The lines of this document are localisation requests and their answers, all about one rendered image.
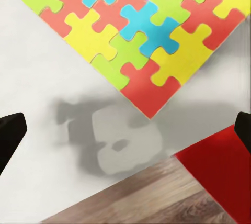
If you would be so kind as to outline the jigsaw puzzle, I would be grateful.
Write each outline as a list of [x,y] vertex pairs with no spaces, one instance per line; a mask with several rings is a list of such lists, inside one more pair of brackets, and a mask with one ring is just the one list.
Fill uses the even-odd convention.
[[21,0],[149,120],[251,14],[251,0]]

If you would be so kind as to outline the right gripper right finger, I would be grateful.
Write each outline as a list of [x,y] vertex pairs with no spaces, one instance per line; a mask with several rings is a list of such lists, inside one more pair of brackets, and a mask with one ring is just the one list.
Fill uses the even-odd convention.
[[240,111],[234,129],[251,154],[251,114]]

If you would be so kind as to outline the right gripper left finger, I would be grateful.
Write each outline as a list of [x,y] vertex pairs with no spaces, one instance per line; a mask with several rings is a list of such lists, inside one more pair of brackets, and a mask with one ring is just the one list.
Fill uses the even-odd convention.
[[0,174],[27,132],[22,112],[0,118]]

